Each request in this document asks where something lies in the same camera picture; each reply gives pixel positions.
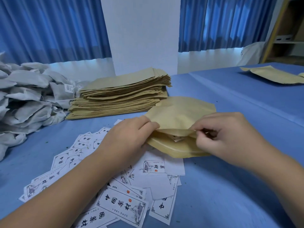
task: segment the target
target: table surface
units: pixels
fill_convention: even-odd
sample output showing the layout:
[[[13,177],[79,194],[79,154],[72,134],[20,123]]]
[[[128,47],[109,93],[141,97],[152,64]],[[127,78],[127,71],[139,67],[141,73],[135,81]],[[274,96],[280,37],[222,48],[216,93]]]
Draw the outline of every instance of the table surface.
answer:
[[[294,74],[304,72],[300,66],[271,65]],[[170,96],[211,102],[218,112],[242,112],[270,143],[304,165],[304,85],[276,84],[239,67],[174,75],[172,85]],[[8,149],[0,162],[0,218],[22,204],[18,198],[23,187],[49,171],[54,155],[70,147],[79,134],[142,114],[65,120]],[[172,227],[293,227],[275,194],[253,174],[214,156],[187,158],[184,165],[186,175],[180,177]],[[131,225],[119,221],[108,227]],[[143,227],[167,225],[147,213]]]

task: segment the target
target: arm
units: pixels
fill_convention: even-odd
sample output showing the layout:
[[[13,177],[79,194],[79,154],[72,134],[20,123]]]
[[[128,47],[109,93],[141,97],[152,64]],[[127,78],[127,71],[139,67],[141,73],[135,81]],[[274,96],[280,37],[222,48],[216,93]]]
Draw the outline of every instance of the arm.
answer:
[[[0,227],[70,227],[103,185],[143,154],[159,127],[141,116],[114,126],[97,150],[74,169],[0,221]]]
[[[304,169],[298,162],[269,144],[241,113],[206,115],[190,129],[197,131],[199,148],[263,179],[295,226],[304,227]],[[202,129],[212,130],[213,138]]]

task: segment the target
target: person's left arm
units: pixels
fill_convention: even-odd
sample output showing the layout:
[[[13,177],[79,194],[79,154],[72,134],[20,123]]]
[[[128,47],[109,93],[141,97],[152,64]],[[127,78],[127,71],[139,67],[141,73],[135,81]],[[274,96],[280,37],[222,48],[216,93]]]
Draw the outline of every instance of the person's left arm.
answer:
[[[3,218],[0,227],[70,227],[112,176],[138,160],[146,139],[158,127],[146,116],[118,123],[94,153]]]

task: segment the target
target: hand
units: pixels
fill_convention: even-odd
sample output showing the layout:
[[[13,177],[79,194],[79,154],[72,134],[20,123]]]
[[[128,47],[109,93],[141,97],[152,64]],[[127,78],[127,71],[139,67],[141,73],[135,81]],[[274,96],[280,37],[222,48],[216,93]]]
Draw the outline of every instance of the hand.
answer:
[[[103,162],[109,163],[117,173],[143,155],[146,139],[157,128],[159,124],[144,115],[125,119],[108,132],[96,151],[102,154]]]
[[[266,153],[277,152],[238,112],[206,115],[190,129],[196,130],[200,149],[245,169],[256,168]],[[213,130],[209,134],[214,138],[208,138],[203,129]]]

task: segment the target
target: forearm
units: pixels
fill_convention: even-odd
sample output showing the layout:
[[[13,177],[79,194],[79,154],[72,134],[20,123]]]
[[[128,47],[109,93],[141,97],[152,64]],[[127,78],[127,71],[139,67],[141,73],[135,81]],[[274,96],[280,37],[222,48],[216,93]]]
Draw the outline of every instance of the forearm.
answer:
[[[74,169],[0,221],[1,227],[70,227],[84,207],[112,177],[99,153],[86,157]]]
[[[304,227],[304,169],[278,150],[261,160],[254,170],[276,193],[295,226]]]

